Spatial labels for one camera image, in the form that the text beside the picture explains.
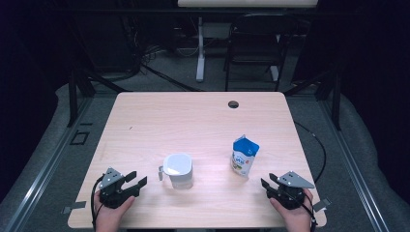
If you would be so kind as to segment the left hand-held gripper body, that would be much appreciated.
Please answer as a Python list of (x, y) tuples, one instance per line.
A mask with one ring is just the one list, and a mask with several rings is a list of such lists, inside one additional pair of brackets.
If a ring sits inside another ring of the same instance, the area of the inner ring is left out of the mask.
[(125, 176), (112, 167), (108, 167), (100, 184), (100, 202), (107, 208), (120, 207), (130, 196), (137, 197), (139, 191), (131, 187), (122, 189)]

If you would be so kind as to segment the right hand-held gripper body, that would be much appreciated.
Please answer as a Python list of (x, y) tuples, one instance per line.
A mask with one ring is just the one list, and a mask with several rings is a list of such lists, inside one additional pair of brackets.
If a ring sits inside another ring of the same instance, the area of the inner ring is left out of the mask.
[(294, 171), (279, 176), (278, 181), (278, 187), (271, 187), (272, 190), (266, 190), (266, 194), (268, 198), (275, 198), (287, 210), (301, 207), (305, 200), (304, 189), (314, 189), (313, 183)]

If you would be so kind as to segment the blue and white milk carton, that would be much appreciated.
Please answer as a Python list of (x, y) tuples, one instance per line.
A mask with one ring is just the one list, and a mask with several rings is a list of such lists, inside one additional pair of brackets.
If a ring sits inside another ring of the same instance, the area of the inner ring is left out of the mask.
[(233, 142), (231, 167), (235, 173), (247, 177), (252, 167), (259, 145), (249, 140), (245, 135)]

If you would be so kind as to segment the clear pitcher with white lid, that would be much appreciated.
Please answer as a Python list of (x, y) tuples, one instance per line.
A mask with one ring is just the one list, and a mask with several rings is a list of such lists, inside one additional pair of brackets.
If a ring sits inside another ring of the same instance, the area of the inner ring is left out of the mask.
[(169, 177), (174, 189), (191, 189), (193, 187), (192, 159), (188, 154), (171, 154), (159, 167), (159, 180)]

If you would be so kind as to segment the person's right hand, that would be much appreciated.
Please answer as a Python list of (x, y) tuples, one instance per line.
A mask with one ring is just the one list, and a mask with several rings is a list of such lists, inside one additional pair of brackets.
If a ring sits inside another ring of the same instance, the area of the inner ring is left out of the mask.
[(313, 196), (307, 188), (304, 189), (304, 193), (306, 195), (304, 207), (294, 210), (287, 210), (275, 198), (270, 199), (270, 203), (282, 217), (285, 228), (288, 232), (310, 232), (310, 213), (312, 211), (310, 201), (313, 199)]

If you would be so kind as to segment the person's left hand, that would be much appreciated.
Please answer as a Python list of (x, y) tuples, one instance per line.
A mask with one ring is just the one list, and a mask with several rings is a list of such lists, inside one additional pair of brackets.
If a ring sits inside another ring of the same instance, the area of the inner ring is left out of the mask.
[(100, 202), (100, 193), (94, 194), (94, 222), (96, 224), (96, 232), (118, 232), (123, 215), (132, 206), (135, 200), (134, 196), (130, 196), (120, 207), (111, 209), (105, 207)]

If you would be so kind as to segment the grey metal tab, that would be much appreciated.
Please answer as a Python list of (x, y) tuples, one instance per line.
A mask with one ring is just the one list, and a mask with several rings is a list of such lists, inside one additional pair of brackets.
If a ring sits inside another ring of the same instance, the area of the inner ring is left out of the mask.
[(327, 207), (330, 206), (331, 204), (332, 202), (329, 198), (324, 198), (313, 205), (313, 210), (315, 213), (318, 213), (320, 211), (325, 211)]
[(63, 207), (61, 214), (65, 215), (69, 214), (72, 210), (85, 208), (86, 203), (86, 201), (74, 202), (71, 206)]

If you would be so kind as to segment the black folding chair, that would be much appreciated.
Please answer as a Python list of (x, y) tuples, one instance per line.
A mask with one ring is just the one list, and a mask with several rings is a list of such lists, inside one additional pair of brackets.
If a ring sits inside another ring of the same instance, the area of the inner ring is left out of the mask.
[(230, 25), (224, 61), (224, 90), (230, 82), (230, 68), (264, 66), (278, 68), (274, 80), (278, 90), (291, 39), (299, 28), (298, 19), (289, 14), (243, 14)]

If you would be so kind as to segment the white desk leg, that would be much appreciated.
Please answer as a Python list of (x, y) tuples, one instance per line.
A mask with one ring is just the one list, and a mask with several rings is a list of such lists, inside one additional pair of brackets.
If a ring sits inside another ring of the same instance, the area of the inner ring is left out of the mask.
[(203, 39), (203, 22), (202, 18), (198, 19), (198, 59), (196, 68), (196, 81), (204, 81), (205, 70), (205, 55), (204, 55), (204, 39)]

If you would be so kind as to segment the white desk top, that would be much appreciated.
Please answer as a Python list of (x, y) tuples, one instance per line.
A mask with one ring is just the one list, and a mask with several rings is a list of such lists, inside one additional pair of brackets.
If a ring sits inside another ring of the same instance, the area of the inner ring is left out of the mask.
[(178, 0), (187, 8), (315, 8), (319, 0)]

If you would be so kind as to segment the black floor socket frame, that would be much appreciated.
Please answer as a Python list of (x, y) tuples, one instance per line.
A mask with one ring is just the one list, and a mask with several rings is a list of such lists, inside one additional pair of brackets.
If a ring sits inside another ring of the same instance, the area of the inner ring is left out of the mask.
[(77, 130), (70, 142), (71, 145), (84, 145), (89, 137), (89, 131)]

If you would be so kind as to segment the aluminium floor rail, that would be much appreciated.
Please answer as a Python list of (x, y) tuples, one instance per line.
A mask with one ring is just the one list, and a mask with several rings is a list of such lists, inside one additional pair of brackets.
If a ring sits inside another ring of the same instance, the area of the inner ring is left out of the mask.
[(367, 217), (373, 227), (374, 232), (391, 232), (380, 212), (380, 209), (375, 201), (372, 192), (368, 188), (364, 176), (353, 157), (351, 149), (348, 146), (342, 131), (338, 130), (333, 123), (331, 117), (331, 108), (325, 101), (320, 101), (318, 104), (326, 119), (328, 127), (337, 140), (337, 144), (341, 150), (341, 158), (343, 160), (344, 166), (362, 202), (362, 205), (366, 211)]
[[(60, 103), (51, 125), (20, 177), (0, 204), (0, 232), (89, 232), (72, 229), (63, 207), (76, 198), (95, 150), (99, 120), (92, 116), (95, 101), (86, 99), (71, 127), (68, 106)], [(76, 131), (89, 131), (84, 145), (71, 145)]]

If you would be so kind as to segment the black metal frame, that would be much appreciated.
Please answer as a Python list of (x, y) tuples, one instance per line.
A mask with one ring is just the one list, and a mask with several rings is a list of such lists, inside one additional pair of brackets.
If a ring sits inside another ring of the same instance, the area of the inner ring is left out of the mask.
[(71, 127), (78, 117), (77, 91), (80, 91), (80, 93), (86, 98), (93, 98), (95, 96), (96, 90), (92, 85), (92, 81), (99, 82), (117, 94), (126, 92), (126, 89), (114, 84), (95, 72), (81, 69), (73, 70), (69, 77), (70, 121), (68, 127)]
[(314, 96), (319, 101), (326, 100), (329, 96), (332, 100), (331, 121), (338, 131), (340, 131), (339, 112), (341, 100), (341, 76), (336, 71), (326, 71), (313, 78), (302, 81), (296, 87), (284, 92), (286, 97), (293, 96), (306, 89), (313, 83), (319, 83)]

